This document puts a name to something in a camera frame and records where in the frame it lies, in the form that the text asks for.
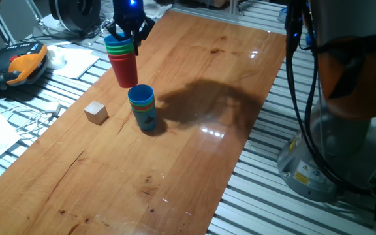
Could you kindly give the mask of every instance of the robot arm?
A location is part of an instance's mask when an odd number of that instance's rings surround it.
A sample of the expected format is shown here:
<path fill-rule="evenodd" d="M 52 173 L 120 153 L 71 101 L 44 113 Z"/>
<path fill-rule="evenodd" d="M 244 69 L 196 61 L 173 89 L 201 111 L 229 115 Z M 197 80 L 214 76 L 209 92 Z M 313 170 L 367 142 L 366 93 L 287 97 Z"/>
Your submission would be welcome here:
<path fill-rule="evenodd" d="M 114 21 L 107 26 L 118 41 L 133 38 L 134 52 L 138 55 L 138 47 L 146 40 L 155 21 L 148 18 L 143 11 L 143 0 L 113 0 Z M 116 33 L 116 24 L 124 31 L 124 37 Z"/>

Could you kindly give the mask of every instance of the plastic cup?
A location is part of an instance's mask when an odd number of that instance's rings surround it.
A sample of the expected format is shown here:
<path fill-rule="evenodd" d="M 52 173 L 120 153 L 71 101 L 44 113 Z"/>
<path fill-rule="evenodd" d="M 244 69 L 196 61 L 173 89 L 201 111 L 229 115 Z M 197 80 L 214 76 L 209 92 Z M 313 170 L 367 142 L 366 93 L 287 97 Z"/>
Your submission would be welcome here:
<path fill-rule="evenodd" d="M 149 105 L 154 101 L 155 94 L 153 88 L 140 84 L 132 87 L 127 94 L 131 104 L 136 105 Z M 137 120 L 137 124 L 143 131 L 150 131 L 156 127 L 156 106 L 153 102 L 153 105 L 146 110 L 135 110 L 131 108 L 133 114 Z"/>
<path fill-rule="evenodd" d="M 132 42 L 133 40 L 131 38 L 123 41 L 118 41 L 113 35 L 108 35 L 107 37 L 104 37 L 105 46 L 124 46 Z"/>
<path fill-rule="evenodd" d="M 152 108 L 148 112 L 135 112 L 133 109 L 132 111 L 142 131 L 152 131 L 156 128 L 156 108 Z"/>
<path fill-rule="evenodd" d="M 115 55 L 114 57 L 108 55 L 108 58 L 110 59 L 111 67 L 114 70 L 114 74 L 116 74 L 120 87 L 130 88 L 137 85 L 137 65 L 134 52 Z"/>
<path fill-rule="evenodd" d="M 152 103 L 150 103 L 149 105 L 145 106 L 145 107 L 136 107 L 136 106 L 133 106 L 131 103 L 130 103 L 130 106 L 133 110 L 136 110 L 136 111 L 143 111 L 143 110 L 147 110 L 149 108 L 151 108 L 153 105 L 155 105 L 155 102 L 153 100 Z"/>
<path fill-rule="evenodd" d="M 135 110 L 133 107 L 131 107 L 131 110 L 133 110 L 133 112 L 149 112 L 150 110 L 156 108 L 156 105 L 154 104 L 152 107 L 149 107 L 145 110 Z"/>
<path fill-rule="evenodd" d="M 120 48 L 114 48 L 114 49 L 108 49 L 107 48 L 107 52 L 110 54 L 110 55 L 122 55 L 122 54 L 127 54 L 127 53 L 131 53 L 134 51 L 134 47 L 133 47 L 133 44 L 128 44 L 126 46 L 122 46 Z"/>
<path fill-rule="evenodd" d="M 126 45 L 123 45 L 123 46 L 105 46 L 105 48 L 110 51 L 114 51 L 114 50 L 120 50 L 120 49 L 124 49 L 124 48 L 133 48 L 134 49 L 134 46 L 133 46 L 133 42 L 130 42 L 129 44 L 126 44 Z"/>
<path fill-rule="evenodd" d="M 149 105 L 155 98 L 153 88 L 146 84 L 138 84 L 131 88 L 127 94 L 131 104 L 137 107 Z"/>

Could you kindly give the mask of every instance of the warning label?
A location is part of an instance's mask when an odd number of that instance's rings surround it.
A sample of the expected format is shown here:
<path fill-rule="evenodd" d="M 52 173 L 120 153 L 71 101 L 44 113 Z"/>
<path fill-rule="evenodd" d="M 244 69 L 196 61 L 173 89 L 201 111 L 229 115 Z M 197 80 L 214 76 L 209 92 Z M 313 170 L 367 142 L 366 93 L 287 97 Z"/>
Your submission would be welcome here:
<path fill-rule="evenodd" d="M 305 175 L 299 173 L 298 171 L 295 172 L 294 178 L 296 180 L 300 181 L 301 183 L 305 184 L 305 185 L 307 185 L 308 181 L 310 180 L 308 177 L 306 177 Z"/>
<path fill-rule="evenodd" d="M 300 160 L 294 173 L 294 178 L 304 185 L 324 192 L 331 192 L 335 185 L 319 170 Z"/>

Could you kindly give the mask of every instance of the blue cup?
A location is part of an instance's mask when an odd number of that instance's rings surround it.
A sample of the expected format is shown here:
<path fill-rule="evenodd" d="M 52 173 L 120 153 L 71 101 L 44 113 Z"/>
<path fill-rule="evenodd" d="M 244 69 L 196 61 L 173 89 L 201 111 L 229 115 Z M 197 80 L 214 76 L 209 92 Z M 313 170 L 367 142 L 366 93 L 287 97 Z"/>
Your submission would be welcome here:
<path fill-rule="evenodd" d="M 124 37 L 124 33 L 118 33 L 118 35 Z M 104 37 L 104 43 L 106 46 L 125 46 L 127 44 L 133 43 L 132 38 L 118 41 L 113 35 L 108 35 L 107 37 Z"/>
<path fill-rule="evenodd" d="M 155 97 L 153 93 L 153 88 L 139 84 L 130 88 L 127 96 L 129 97 L 129 101 L 132 104 L 140 105 L 143 104 L 149 105 L 151 104 L 152 100 Z M 142 131 L 151 131 L 156 127 L 156 106 L 153 105 L 153 108 L 147 112 L 137 112 L 133 110 L 134 116 L 136 118 L 137 124 Z"/>

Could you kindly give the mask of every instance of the green cup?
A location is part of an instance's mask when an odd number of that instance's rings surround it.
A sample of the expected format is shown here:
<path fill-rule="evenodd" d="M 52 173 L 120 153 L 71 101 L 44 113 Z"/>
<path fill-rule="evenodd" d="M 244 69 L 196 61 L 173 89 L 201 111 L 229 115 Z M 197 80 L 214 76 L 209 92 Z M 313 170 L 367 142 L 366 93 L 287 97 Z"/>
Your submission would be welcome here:
<path fill-rule="evenodd" d="M 124 46 L 106 46 L 107 52 L 111 55 L 123 55 L 134 51 L 133 43 Z"/>

